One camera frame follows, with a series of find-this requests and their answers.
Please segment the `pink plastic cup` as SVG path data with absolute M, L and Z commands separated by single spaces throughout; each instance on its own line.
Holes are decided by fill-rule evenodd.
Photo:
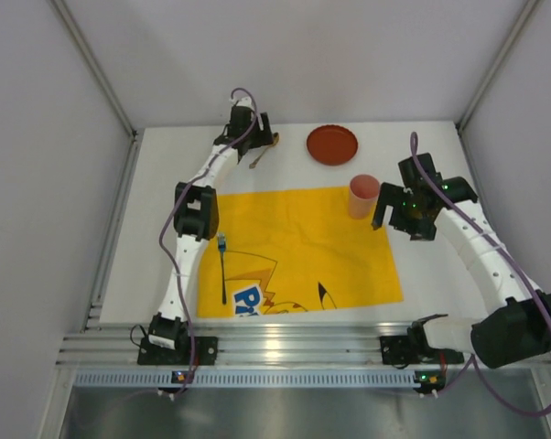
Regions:
M 352 219 L 362 220 L 372 211 L 380 193 L 379 181 L 367 174 L 351 179 L 349 184 L 348 213 Z

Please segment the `yellow printed cloth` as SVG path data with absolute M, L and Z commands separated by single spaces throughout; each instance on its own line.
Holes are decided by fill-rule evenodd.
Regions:
M 403 293 L 384 229 L 352 219 L 345 187 L 221 195 L 217 241 L 199 269 L 197 316 L 289 315 L 399 303 Z

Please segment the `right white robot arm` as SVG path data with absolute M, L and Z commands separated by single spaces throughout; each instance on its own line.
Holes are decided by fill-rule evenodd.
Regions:
M 551 351 L 551 294 L 520 274 L 501 252 L 502 242 L 485 218 L 478 196 L 464 177 L 443 178 L 429 153 L 398 164 L 402 185 L 382 183 L 372 226 L 389 224 L 413 241 L 432 241 L 441 233 L 457 252 L 481 293 L 483 319 L 436 314 L 408 329 L 421 352 L 450 349 L 476 355 L 491 369 Z

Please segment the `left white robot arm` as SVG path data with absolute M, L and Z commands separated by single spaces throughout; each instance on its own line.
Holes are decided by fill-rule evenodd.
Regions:
M 158 243 L 171 262 L 167 290 L 149 325 L 147 341 L 159 348 L 188 348 L 187 295 L 198 275 L 201 256 L 219 228 L 217 186 L 251 149 L 274 142 L 268 116 L 254 100 L 232 101 L 229 122 L 214 140 L 211 153 L 188 182 L 175 188 L 175 204 Z

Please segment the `blue plastic fork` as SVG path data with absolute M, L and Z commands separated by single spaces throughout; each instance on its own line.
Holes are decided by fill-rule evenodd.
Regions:
M 221 302 L 223 305 L 227 304 L 227 291 L 225 281 L 225 268 L 224 268 L 224 254 L 226 252 L 226 237 L 222 232 L 217 234 L 217 246 L 220 255 L 221 263 Z

